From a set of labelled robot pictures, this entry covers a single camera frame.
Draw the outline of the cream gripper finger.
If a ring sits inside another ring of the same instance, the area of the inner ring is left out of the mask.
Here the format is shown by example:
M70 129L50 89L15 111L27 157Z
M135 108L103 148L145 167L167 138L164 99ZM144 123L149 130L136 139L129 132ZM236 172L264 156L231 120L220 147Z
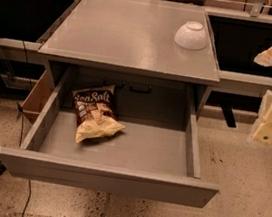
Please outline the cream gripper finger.
M259 143L272 144L272 124L255 123L251 137Z
M254 62L262 67L272 67L272 47L256 55Z

